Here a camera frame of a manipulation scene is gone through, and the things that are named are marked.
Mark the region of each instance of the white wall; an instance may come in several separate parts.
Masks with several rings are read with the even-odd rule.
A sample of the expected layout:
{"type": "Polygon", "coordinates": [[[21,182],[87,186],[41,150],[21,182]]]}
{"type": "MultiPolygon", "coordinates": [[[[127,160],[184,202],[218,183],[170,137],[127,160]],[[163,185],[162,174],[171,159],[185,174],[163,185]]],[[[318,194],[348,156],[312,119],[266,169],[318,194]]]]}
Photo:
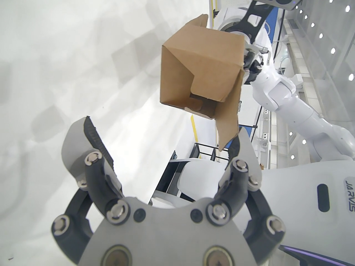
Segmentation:
{"type": "Polygon", "coordinates": [[[0,8],[0,265],[71,265],[50,235],[77,190],[60,157],[67,129],[91,115],[123,192],[148,202],[189,117],[159,103],[161,44],[208,0],[0,8]]]}

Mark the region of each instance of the cardboard box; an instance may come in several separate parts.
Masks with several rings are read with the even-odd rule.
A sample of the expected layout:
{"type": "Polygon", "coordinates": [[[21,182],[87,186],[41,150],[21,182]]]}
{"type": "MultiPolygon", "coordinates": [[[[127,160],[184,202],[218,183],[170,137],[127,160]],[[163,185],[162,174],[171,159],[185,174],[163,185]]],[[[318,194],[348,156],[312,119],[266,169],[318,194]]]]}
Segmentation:
{"type": "Polygon", "coordinates": [[[222,151],[239,132],[244,37],[207,21],[207,14],[191,20],[163,44],[160,102],[215,119],[222,151]]]}

